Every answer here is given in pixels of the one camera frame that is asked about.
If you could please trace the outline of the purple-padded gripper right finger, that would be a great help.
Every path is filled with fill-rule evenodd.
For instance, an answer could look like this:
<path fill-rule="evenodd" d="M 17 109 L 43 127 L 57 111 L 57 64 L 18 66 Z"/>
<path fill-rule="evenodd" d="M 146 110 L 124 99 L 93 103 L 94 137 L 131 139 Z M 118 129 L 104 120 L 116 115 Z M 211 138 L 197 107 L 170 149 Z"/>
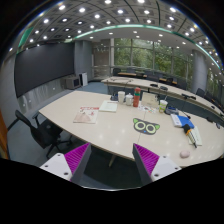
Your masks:
<path fill-rule="evenodd" d="M 169 157 L 159 156 L 138 144 L 133 144 L 132 153 L 144 185 L 180 170 Z"/>

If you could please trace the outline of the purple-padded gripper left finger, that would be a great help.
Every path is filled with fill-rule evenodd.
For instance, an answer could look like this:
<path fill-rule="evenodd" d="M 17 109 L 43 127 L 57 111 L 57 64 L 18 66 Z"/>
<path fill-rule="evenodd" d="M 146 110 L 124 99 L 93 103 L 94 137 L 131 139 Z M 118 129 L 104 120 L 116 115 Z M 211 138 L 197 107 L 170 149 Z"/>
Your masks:
<path fill-rule="evenodd" d="M 66 154 L 56 153 L 41 169 L 73 183 L 79 183 L 91 155 L 91 144 L 81 145 Z"/>

